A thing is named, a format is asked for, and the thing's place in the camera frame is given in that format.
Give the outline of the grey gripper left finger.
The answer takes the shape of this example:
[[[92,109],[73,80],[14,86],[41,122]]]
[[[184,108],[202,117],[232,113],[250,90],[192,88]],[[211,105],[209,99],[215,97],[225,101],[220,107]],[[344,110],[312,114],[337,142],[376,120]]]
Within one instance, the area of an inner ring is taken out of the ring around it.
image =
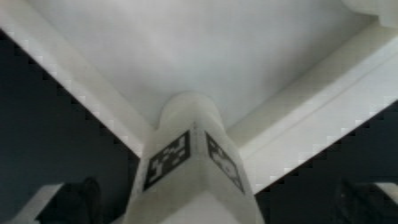
[[[103,224],[96,178],[44,185],[5,224]]]

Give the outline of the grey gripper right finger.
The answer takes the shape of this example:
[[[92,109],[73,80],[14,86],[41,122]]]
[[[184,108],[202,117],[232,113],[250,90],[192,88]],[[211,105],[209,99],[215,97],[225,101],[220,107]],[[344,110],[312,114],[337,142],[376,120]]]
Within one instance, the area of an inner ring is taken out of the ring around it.
[[[341,180],[332,224],[398,224],[398,184]]]

